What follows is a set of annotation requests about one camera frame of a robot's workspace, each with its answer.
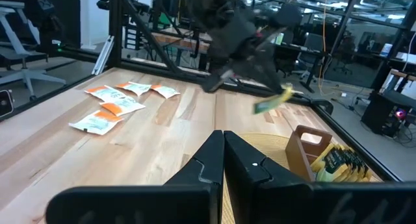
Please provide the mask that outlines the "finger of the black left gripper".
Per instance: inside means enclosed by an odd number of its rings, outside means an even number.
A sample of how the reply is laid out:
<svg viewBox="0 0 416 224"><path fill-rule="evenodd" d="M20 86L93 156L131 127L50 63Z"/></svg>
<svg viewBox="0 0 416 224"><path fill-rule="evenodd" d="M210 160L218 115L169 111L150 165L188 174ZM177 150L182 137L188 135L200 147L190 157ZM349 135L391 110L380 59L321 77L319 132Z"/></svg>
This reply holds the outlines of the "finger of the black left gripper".
<svg viewBox="0 0 416 224"><path fill-rule="evenodd" d="M259 63L265 85L269 88L281 88L281 80L276 71L274 46L266 46L259 50Z"/></svg>
<svg viewBox="0 0 416 224"><path fill-rule="evenodd" d="M265 85L274 93L282 93L280 79L277 75L275 65L271 60L260 62L243 60L243 76Z"/></svg>

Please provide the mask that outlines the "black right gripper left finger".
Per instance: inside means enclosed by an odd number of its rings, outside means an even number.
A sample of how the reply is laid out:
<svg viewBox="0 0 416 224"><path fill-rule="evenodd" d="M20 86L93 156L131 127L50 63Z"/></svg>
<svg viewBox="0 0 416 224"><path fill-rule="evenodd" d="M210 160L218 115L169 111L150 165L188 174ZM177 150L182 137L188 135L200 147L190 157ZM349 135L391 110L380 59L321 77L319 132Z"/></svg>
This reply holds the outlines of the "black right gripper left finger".
<svg viewBox="0 0 416 224"><path fill-rule="evenodd" d="M78 186L47 204L47 224L220 224L224 135L213 131L163 185Z"/></svg>

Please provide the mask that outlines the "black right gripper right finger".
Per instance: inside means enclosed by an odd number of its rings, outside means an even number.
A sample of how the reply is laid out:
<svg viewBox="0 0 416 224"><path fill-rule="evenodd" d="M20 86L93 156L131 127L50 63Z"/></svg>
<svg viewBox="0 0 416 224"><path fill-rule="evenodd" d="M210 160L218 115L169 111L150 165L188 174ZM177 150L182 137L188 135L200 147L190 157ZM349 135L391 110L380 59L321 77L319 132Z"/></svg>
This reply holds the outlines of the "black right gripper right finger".
<svg viewBox="0 0 416 224"><path fill-rule="evenodd" d="M226 131L236 224L416 224L416 182L307 182Z"/></svg>

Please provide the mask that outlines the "white orange tea packet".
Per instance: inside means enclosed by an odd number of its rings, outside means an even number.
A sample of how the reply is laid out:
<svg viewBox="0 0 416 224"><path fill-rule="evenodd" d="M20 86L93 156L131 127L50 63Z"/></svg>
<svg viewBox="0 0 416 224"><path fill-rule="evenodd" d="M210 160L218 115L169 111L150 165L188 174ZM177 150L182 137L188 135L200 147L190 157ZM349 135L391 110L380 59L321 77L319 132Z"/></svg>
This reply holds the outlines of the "white orange tea packet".
<svg viewBox="0 0 416 224"><path fill-rule="evenodd" d="M126 95L123 92L118 91L117 89L107 85L99 86L97 88L91 88L85 90L85 92L101 99L104 102L111 102L126 97Z"/></svg>
<svg viewBox="0 0 416 224"><path fill-rule="evenodd" d="M68 125L83 132L105 135L122 120L123 118L115 116L114 114L97 110L94 113L85 116L80 121L68 123Z"/></svg>
<svg viewBox="0 0 416 224"><path fill-rule="evenodd" d="M161 94L165 99L169 99L175 95L179 95L180 93L173 88L162 86L162 85L152 85L152 90L155 90L159 94Z"/></svg>
<svg viewBox="0 0 416 224"><path fill-rule="evenodd" d="M137 96L141 96L143 93L146 93L151 89L150 84L139 84L131 81L117 84L116 87L133 92Z"/></svg>
<svg viewBox="0 0 416 224"><path fill-rule="evenodd" d="M144 105L140 104L132 97L114 99L109 102L102 102L100 105L118 117L145 108Z"/></svg>

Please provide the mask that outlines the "brown wooden tea caddy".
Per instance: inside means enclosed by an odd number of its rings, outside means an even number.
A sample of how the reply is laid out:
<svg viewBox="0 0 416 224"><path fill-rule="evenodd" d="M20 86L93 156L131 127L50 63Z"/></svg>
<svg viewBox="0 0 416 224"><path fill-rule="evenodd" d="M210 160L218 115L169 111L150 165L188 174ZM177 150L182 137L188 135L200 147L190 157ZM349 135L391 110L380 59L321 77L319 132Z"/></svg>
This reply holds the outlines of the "brown wooden tea caddy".
<svg viewBox="0 0 416 224"><path fill-rule="evenodd" d="M292 132L285 149L289 169L307 181L320 182L316 180L317 173L312 172L311 164L331 143L333 143L331 134L303 125L297 126ZM361 166L365 172L370 171L372 173L372 169L351 147L339 143L335 144L339 145L338 149L341 150L346 160ZM369 182L372 181L375 181L373 175Z"/></svg>

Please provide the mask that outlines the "black office desk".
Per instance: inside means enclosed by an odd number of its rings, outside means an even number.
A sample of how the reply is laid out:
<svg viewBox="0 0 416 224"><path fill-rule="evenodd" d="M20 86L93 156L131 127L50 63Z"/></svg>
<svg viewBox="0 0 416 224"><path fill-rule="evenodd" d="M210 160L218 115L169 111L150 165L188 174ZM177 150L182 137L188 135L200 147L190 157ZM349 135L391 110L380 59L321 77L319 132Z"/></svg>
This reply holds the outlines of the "black office desk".
<svg viewBox="0 0 416 224"><path fill-rule="evenodd" d="M311 55L311 56L315 57L312 67L306 70L309 73L308 76L307 76L306 81L300 81L300 84L307 91L309 91L310 93L315 93L314 89L312 89L312 87L310 87L313 79L315 79L317 81L315 73L319 68L319 64L323 65L325 59L328 58L328 57L331 57L331 55L327 52L324 52L324 51L310 50L308 48L302 49L300 46L294 45L294 44L284 44L284 43L282 43L281 45L276 45L276 47L279 47L280 49L296 51L296 52L299 52L299 53L305 53L307 55Z"/></svg>

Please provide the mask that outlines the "round woven straw placemat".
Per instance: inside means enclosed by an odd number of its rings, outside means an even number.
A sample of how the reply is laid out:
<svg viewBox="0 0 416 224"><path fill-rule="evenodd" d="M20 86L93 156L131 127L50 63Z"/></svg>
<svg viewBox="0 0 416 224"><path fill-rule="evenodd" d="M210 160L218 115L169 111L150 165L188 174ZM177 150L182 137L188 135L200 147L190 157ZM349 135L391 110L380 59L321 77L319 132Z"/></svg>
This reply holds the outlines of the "round woven straw placemat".
<svg viewBox="0 0 416 224"><path fill-rule="evenodd" d="M285 149L289 138L275 134L241 133L239 136L273 161L289 169ZM226 179L224 179L221 224L235 224Z"/></svg>

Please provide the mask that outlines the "grey office chair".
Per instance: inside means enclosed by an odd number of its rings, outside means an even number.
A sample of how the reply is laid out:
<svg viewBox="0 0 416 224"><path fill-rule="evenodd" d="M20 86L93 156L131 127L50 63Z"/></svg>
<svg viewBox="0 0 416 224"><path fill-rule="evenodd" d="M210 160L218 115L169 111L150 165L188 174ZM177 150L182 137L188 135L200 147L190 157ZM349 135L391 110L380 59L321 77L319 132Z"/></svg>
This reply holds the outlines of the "grey office chair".
<svg viewBox="0 0 416 224"><path fill-rule="evenodd" d="M322 56L319 54L323 50L323 37L318 34L307 34L305 43L302 48L306 48L304 52L301 52L298 57L298 67L304 68L300 74L300 80L312 75L313 82L317 82L315 76L315 68L318 68L322 64Z"/></svg>

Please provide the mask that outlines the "wooden top desk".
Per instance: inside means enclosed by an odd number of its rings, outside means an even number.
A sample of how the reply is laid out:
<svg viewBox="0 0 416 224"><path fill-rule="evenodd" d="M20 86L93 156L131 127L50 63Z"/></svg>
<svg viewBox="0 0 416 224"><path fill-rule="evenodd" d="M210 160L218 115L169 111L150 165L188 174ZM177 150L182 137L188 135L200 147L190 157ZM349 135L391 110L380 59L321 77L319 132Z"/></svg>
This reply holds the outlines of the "wooden top desk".
<svg viewBox="0 0 416 224"><path fill-rule="evenodd" d="M152 31L152 35L163 47L175 47L177 55L176 64L185 61L182 53L187 51L192 68L206 70L208 65L207 51L212 41L206 32L194 32L190 29L168 27Z"/></svg>

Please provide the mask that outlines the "black computer tower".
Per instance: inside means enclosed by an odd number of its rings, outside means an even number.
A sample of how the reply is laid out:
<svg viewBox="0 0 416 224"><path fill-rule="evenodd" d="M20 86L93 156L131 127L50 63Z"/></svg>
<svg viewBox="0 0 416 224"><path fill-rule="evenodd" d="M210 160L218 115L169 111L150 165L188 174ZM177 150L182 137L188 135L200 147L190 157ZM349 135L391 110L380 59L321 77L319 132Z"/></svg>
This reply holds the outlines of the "black computer tower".
<svg viewBox="0 0 416 224"><path fill-rule="evenodd" d="M393 137L395 135L393 110L396 103L390 98L376 94L374 95L361 121L375 134Z"/></svg>

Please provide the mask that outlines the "white office desk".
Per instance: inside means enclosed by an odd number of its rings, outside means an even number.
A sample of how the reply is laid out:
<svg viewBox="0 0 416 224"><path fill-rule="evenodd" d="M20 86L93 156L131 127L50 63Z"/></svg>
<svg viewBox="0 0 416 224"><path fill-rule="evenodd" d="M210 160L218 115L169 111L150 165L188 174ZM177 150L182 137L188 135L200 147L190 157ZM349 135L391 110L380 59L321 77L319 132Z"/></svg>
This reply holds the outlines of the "white office desk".
<svg viewBox="0 0 416 224"><path fill-rule="evenodd" d="M416 55L399 52L389 61L390 73L387 75L380 92L391 88L416 99Z"/></svg>

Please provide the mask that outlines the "silver aluminium extrusion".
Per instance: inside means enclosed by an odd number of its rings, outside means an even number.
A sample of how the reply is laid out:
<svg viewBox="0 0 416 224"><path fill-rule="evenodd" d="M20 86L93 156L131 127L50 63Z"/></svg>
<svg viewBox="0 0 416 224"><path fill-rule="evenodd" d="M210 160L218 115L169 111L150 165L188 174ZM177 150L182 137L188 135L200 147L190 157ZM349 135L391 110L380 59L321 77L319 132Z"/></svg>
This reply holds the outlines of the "silver aluminium extrusion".
<svg viewBox="0 0 416 224"><path fill-rule="evenodd" d="M104 67L109 59L112 48L114 46L114 36L109 36L104 43L104 46L96 60L94 68L92 70L93 75L99 75L103 72Z"/></svg>

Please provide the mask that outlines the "white office chair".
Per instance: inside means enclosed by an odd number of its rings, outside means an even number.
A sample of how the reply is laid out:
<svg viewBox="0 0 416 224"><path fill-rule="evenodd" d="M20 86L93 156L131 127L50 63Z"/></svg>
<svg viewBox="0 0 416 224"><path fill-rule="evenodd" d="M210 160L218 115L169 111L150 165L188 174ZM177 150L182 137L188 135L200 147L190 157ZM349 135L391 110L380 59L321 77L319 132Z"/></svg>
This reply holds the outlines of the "white office chair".
<svg viewBox="0 0 416 224"><path fill-rule="evenodd" d="M33 101L36 99L36 96L34 94L32 80L57 82L63 85L66 85L66 81L47 75L44 69L29 69L27 67L27 57L43 55L43 53L36 52L34 49L26 50L7 20L7 15L16 13L20 17L23 25L29 28L33 38L36 40L36 44L40 45L39 31L26 17L23 12L24 6L25 4L21 2L0 1L0 26L5 30L9 39L9 42L0 41L0 56L9 61L20 60L22 64L22 68L19 70L14 70L10 66L7 66L6 71L0 71L0 84L23 81L30 93L29 100Z"/></svg>

